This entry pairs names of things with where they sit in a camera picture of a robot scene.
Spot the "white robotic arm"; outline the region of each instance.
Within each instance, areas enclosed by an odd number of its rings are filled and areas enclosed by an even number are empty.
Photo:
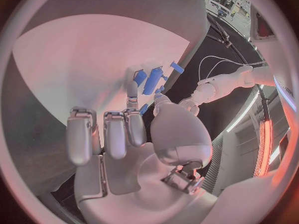
[[[222,74],[198,82],[191,97],[183,99],[179,105],[198,115],[198,106],[230,94],[237,87],[249,88],[255,84],[275,86],[269,67],[242,66],[232,74]]]

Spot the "blue object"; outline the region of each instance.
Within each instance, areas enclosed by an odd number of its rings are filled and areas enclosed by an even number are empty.
[[[139,110],[140,114],[143,115],[148,110],[148,107],[149,107],[148,104],[143,105]]]
[[[167,77],[167,76],[165,76],[165,75],[162,75],[162,78],[163,78],[165,81],[167,81],[167,80],[168,80],[168,77]]]
[[[137,75],[134,78],[134,81],[137,83],[137,86],[139,87],[147,77],[148,76],[144,71],[138,71]]]
[[[147,79],[145,89],[143,91],[144,95],[149,96],[153,93],[162,75],[163,70],[161,68],[155,68],[151,70],[150,76]]]
[[[170,65],[173,69],[175,69],[178,73],[182,74],[184,72],[184,69],[181,68],[178,64],[176,64],[175,62],[172,62],[172,64]]]

